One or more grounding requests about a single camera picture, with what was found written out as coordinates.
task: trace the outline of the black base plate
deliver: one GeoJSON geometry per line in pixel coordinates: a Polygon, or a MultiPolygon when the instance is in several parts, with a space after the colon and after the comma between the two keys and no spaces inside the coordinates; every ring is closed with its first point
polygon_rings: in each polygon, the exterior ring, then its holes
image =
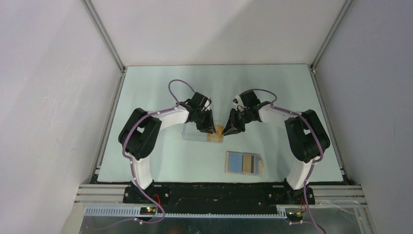
{"type": "MultiPolygon", "coordinates": [[[[276,214],[276,205],[300,204],[301,198],[276,183],[152,183],[145,192],[161,205],[166,213],[264,215],[276,214]]],[[[309,204],[315,204],[313,190],[307,188],[309,204]]],[[[125,189],[123,203],[151,204],[131,184],[125,189]]]]}

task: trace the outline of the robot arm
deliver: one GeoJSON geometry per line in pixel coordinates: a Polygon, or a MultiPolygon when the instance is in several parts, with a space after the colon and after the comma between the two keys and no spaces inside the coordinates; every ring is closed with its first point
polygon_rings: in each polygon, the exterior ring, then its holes
{"type": "Polygon", "coordinates": [[[147,117],[139,124],[138,129],[132,129],[132,127],[139,119],[146,116],[148,112],[141,108],[133,111],[119,134],[118,140],[123,145],[129,132],[133,131],[127,142],[126,152],[132,158],[132,169],[136,176],[136,179],[132,181],[135,185],[138,183],[141,188],[146,189],[153,182],[150,173],[149,155],[155,147],[160,130],[175,124],[195,122],[197,129],[201,132],[216,132],[212,110],[209,108],[210,104],[211,100],[209,98],[195,92],[191,99],[180,102],[173,110],[162,113],[158,112],[147,117]]]}
{"type": "MultiPolygon", "coordinates": [[[[245,131],[245,124],[252,121],[277,124],[287,131],[290,149],[295,156],[293,167],[284,180],[284,187],[294,191],[296,194],[302,192],[305,178],[311,165],[319,159],[319,148],[311,133],[306,134],[304,130],[308,127],[301,118],[296,117],[283,108],[274,109],[268,101],[260,102],[253,91],[247,91],[233,100],[236,108],[231,109],[227,125],[223,135],[232,135],[245,131]]],[[[330,146],[330,139],[326,134],[320,119],[313,110],[301,113],[311,128],[315,131],[323,152],[330,146]]]]}

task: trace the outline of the tan rectangle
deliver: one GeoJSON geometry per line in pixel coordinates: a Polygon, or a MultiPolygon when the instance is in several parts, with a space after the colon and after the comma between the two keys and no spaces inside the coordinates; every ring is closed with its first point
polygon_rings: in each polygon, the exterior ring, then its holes
{"type": "Polygon", "coordinates": [[[214,134],[208,133],[207,141],[223,142],[224,136],[222,135],[222,131],[224,130],[224,127],[220,125],[215,125],[215,130],[217,131],[217,133],[214,133],[214,134]]]}
{"type": "Polygon", "coordinates": [[[225,157],[225,173],[229,173],[229,151],[226,152],[225,157]]]}
{"type": "Polygon", "coordinates": [[[252,157],[252,155],[244,155],[243,156],[243,172],[244,173],[252,173],[252,171],[251,171],[251,157],[252,157]]]}

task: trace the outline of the clear plastic container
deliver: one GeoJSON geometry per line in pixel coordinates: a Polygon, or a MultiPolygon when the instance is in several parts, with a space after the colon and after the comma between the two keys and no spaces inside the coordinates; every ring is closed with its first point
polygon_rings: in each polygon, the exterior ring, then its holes
{"type": "Polygon", "coordinates": [[[198,129],[196,129],[196,123],[186,123],[184,124],[184,129],[182,131],[182,138],[184,140],[222,143],[224,141],[224,136],[222,135],[222,131],[224,130],[224,121],[214,120],[214,125],[217,133],[208,134],[201,133],[198,129]]]}

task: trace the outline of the white wall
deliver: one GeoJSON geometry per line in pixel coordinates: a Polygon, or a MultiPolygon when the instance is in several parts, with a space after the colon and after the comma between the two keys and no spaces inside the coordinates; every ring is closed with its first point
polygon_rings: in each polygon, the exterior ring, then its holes
{"type": "Polygon", "coordinates": [[[312,63],[344,0],[94,0],[126,65],[312,63]]]}
{"type": "Polygon", "coordinates": [[[413,1],[355,1],[317,78],[379,233],[413,233],[413,1]]]}
{"type": "Polygon", "coordinates": [[[81,1],[0,1],[0,233],[58,233],[119,77],[81,1]]]}

